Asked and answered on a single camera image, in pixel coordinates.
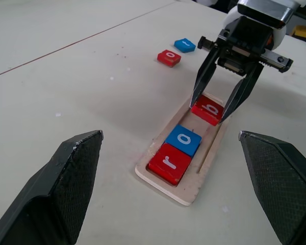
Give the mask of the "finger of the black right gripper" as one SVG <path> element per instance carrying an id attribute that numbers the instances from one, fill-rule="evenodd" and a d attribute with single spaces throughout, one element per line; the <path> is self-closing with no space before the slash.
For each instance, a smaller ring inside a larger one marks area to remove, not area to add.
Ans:
<path id="1" fill-rule="evenodd" d="M 220 123 L 224 122 L 251 94 L 264 66 L 255 64 L 235 86 L 229 99 L 226 102 Z"/>
<path id="2" fill-rule="evenodd" d="M 194 106 L 198 98 L 205 90 L 211 77 L 213 76 L 217 66 L 216 60 L 218 59 L 219 54 L 220 54 L 220 48 L 218 47 L 212 48 L 209 54 L 207 55 L 207 57 L 205 58 L 203 64 L 199 68 L 192 93 L 190 108 Z"/>

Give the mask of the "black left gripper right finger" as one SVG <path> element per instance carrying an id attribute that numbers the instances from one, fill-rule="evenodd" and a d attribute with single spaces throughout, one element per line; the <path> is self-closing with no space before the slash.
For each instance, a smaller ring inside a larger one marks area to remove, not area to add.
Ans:
<path id="1" fill-rule="evenodd" d="M 239 134 L 254 192 L 281 244 L 306 244 L 306 158 L 292 144 Z"/>

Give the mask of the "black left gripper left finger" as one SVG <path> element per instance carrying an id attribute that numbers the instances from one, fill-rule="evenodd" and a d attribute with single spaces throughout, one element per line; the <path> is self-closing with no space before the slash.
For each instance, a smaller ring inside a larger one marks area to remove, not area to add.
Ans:
<path id="1" fill-rule="evenodd" d="M 101 130 L 62 142 L 0 219 L 0 244 L 76 244 L 92 196 Z"/>

